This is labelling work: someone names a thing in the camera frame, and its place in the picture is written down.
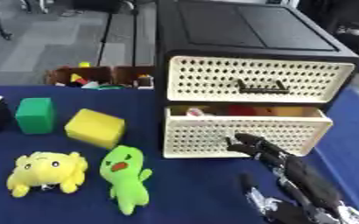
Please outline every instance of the gray floor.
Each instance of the gray floor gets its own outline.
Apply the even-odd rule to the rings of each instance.
[[[85,12],[76,17],[60,17],[60,5],[49,14],[37,9],[32,14],[20,10],[18,0],[0,0],[0,16],[12,41],[0,38],[0,85],[42,84],[45,70],[80,61],[96,62],[107,15]],[[141,6],[138,16],[137,64],[153,64],[155,7]],[[129,65],[132,50],[132,16],[124,10],[113,17],[102,64]]]

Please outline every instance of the stuffed toy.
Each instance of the stuffed toy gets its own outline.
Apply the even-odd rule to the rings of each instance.
[[[101,176],[113,185],[110,198],[117,197],[119,208],[125,215],[132,214],[135,206],[146,206],[149,201],[143,181],[152,175],[152,170],[142,170],[143,160],[139,149],[120,145],[101,163]]]
[[[36,151],[29,157],[16,160],[16,168],[8,177],[7,187],[15,198],[24,197],[32,186],[43,190],[52,185],[60,185],[64,193],[74,193],[84,182],[84,172],[88,164],[79,153],[69,155]]]

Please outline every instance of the green cube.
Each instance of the green cube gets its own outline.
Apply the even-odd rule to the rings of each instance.
[[[54,128],[54,108],[50,98],[25,98],[16,112],[18,126],[25,134],[47,134]]]

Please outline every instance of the drawer handle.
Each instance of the drawer handle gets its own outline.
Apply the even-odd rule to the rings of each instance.
[[[239,93],[240,94],[283,94],[286,95],[290,91],[288,88],[283,86],[282,81],[276,80],[275,84],[278,86],[278,88],[260,88],[260,87],[246,87],[245,83],[241,79],[236,80],[239,87]]]

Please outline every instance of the perforated drawer front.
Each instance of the perforated drawer front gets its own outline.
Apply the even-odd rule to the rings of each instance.
[[[169,62],[167,98],[325,103],[354,68],[349,63],[175,56]]]
[[[165,158],[235,158],[225,137],[249,133],[265,137],[296,156],[305,156],[327,132],[332,121],[320,117],[184,116],[166,110]]]

